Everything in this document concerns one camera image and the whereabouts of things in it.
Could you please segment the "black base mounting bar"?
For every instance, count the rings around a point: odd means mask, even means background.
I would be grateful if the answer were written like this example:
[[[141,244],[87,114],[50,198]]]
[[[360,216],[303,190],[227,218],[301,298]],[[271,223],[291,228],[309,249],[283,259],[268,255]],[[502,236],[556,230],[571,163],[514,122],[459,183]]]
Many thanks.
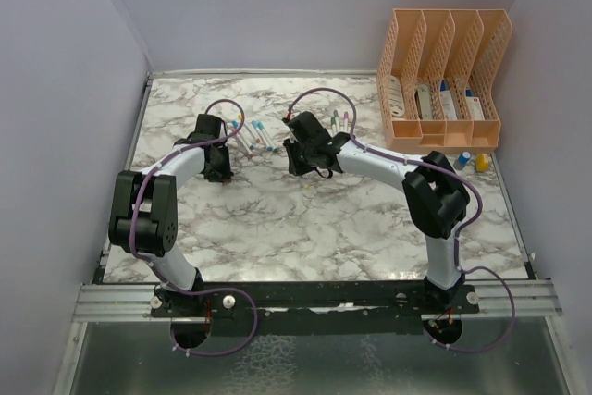
[[[459,283],[438,290],[423,280],[205,282],[198,290],[178,292],[156,288],[151,316],[198,318],[222,315],[239,308],[273,310],[393,308],[397,315],[476,314],[478,304],[468,295],[475,291]]]

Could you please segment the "red end marker pen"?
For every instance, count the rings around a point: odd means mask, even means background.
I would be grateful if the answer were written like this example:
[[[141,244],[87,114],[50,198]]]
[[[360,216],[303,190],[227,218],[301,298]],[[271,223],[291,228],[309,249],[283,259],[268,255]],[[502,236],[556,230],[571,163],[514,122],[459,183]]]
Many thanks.
[[[239,141],[239,143],[243,146],[246,151],[247,157],[249,159],[254,158],[254,152],[251,148],[249,142],[244,138],[244,136],[239,132],[239,124],[236,122],[232,122],[232,126],[234,127],[234,132],[236,133],[235,138]]]

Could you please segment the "orange plastic file organizer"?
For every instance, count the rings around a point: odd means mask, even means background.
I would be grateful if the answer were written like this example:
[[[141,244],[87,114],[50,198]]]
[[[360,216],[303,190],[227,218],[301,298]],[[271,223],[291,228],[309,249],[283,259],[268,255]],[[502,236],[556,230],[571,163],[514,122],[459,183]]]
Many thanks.
[[[501,122],[492,90],[511,36],[503,9],[393,9],[376,74],[386,146],[494,152]]]

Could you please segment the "white booklet in organizer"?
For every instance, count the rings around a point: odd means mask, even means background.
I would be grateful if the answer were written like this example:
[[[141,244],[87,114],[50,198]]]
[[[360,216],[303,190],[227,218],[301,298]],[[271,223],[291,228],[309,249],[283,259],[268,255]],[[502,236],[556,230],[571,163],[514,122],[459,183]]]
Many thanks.
[[[390,76],[386,83],[386,90],[391,116],[395,119],[404,119],[406,105],[400,80],[395,76]]]

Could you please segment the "blue small bottle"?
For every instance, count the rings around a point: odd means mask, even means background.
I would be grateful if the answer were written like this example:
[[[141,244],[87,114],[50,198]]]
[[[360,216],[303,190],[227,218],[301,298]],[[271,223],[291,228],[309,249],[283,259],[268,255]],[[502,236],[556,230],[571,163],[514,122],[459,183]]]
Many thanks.
[[[462,171],[471,161],[472,155],[468,151],[461,152],[455,159],[453,167],[455,170]]]

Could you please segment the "white red box in organizer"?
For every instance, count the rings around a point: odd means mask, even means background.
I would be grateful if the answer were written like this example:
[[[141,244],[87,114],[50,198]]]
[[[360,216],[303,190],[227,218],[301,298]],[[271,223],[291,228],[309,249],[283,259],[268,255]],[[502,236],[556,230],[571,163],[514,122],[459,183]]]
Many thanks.
[[[472,120],[485,119],[485,114],[480,98],[473,95],[470,89],[465,90],[465,102]]]

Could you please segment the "blue cap marker pen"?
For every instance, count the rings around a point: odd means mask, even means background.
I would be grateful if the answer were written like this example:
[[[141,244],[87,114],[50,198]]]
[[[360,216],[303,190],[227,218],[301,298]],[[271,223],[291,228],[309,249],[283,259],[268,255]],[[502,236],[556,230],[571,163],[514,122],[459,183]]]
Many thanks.
[[[277,146],[274,144],[271,136],[269,135],[269,133],[267,132],[265,126],[263,125],[263,123],[261,121],[257,121],[257,128],[260,130],[260,132],[262,133],[262,135],[265,138],[265,141],[268,144],[268,147],[273,151],[276,152],[278,150]]]

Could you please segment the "grey cap marker pen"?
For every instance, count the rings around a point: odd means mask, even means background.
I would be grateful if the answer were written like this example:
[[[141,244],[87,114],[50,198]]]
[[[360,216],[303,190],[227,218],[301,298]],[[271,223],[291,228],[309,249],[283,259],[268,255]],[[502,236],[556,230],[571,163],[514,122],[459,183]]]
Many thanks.
[[[335,134],[339,133],[339,113],[337,110],[333,111],[333,116],[331,117],[331,127]]]

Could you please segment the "yellow small bottle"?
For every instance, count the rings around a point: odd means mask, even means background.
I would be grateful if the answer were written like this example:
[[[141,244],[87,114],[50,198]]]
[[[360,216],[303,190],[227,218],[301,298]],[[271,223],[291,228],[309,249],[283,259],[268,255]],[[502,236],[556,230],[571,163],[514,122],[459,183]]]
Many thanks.
[[[475,171],[486,172],[490,167],[490,158],[487,154],[478,154],[475,158]]]

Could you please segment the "aluminium frame rail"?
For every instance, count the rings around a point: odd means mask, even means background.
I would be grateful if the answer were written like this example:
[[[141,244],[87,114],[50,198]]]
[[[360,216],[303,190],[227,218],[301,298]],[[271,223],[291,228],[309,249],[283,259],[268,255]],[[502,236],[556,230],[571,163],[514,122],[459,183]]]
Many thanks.
[[[497,280],[471,280],[478,296],[479,312],[462,315],[458,309],[455,318],[505,318],[511,313],[505,289]],[[561,316],[563,310],[554,285],[550,280],[509,279],[515,315],[517,317]],[[91,322],[150,321],[150,300],[154,287],[150,284],[84,285],[80,288],[73,320]]]

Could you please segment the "white blue box in organizer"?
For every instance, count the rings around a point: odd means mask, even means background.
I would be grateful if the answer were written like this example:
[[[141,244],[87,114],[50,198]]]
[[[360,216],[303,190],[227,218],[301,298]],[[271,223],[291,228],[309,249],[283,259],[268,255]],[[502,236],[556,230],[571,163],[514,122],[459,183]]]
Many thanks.
[[[448,83],[443,80],[440,84],[440,101],[447,120],[457,120],[457,107]]]

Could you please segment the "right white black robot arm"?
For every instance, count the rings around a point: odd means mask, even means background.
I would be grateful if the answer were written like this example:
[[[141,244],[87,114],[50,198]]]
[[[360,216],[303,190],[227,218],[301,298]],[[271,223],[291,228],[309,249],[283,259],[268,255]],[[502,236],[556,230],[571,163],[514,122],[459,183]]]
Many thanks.
[[[394,160],[394,152],[363,147],[345,132],[330,135],[314,114],[303,112],[283,119],[290,137],[283,142],[289,173],[302,176],[325,170],[331,177],[347,173],[373,179],[401,191],[411,219],[425,235],[428,269],[425,302],[434,312],[445,313],[458,299],[464,282],[454,247],[454,230],[466,217],[470,197],[463,183],[440,152],[424,157]]]

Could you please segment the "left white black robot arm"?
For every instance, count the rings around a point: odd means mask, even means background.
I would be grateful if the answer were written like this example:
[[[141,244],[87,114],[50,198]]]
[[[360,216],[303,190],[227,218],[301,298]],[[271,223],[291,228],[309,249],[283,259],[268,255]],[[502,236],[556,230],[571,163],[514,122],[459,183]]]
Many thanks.
[[[200,114],[194,131],[175,142],[160,160],[140,171],[117,174],[108,225],[112,245],[144,261],[186,316],[204,305],[203,279],[177,245],[178,190],[202,175],[214,183],[231,181],[228,130],[220,117]]]

